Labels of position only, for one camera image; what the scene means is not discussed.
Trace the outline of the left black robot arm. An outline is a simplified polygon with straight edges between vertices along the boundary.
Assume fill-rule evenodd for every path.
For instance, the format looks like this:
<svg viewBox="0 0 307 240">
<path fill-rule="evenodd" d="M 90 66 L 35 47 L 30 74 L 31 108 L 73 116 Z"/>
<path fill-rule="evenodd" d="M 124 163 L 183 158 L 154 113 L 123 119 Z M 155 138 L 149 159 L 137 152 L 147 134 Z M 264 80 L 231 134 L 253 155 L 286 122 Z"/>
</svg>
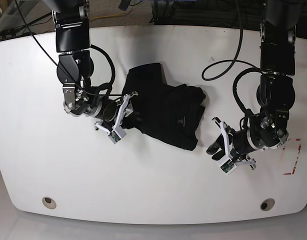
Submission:
<svg viewBox="0 0 307 240">
<path fill-rule="evenodd" d="M 255 169 L 256 161 L 250 153 L 274 150 L 288 140 L 290 109 L 296 100 L 293 87 L 296 26 L 303 4 L 301 0 L 265 2 L 265 18 L 260 30 L 260 66 L 250 65 L 235 77 L 232 85 L 234 100 L 244 114 L 239 130 L 217 117 L 213 118 L 220 135 L 206 152 L 225 174 L 232 173 L 241 165 Z M 260 74 L 256 91 L 259 113 L 246 108 L 238 95 L 238 82 L 249 73 Z"/>
</svg>

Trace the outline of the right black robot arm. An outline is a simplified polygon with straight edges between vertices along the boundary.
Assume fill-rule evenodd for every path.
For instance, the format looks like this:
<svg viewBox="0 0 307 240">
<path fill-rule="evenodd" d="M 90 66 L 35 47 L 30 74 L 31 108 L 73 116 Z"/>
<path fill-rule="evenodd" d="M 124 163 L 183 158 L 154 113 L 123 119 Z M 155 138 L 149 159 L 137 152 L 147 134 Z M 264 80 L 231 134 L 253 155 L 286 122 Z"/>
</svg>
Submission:
<svg viewBox="0 0 307 240">
<path fill-rule="evenodd" d="M 113 143 L 120 141 L 126 132 L 123 119 L 134 111 L 131 98 L 136 91 L 127 94 L 111 93 L 116 70 L 110 56 L 90 42 L 90 4 L 87 0 L 46 0 L 55 26 L 55 45 L 59 54 L 55 63 L 58 80 L 62 84 L 64 110 L 79 117 L 95 118 L 94 128 L 106 132 Z M 103 54 L 109 63 L 111 77 L 108 82 L 92 86 L 94 62 L 90 49 Z"/>
</svg>

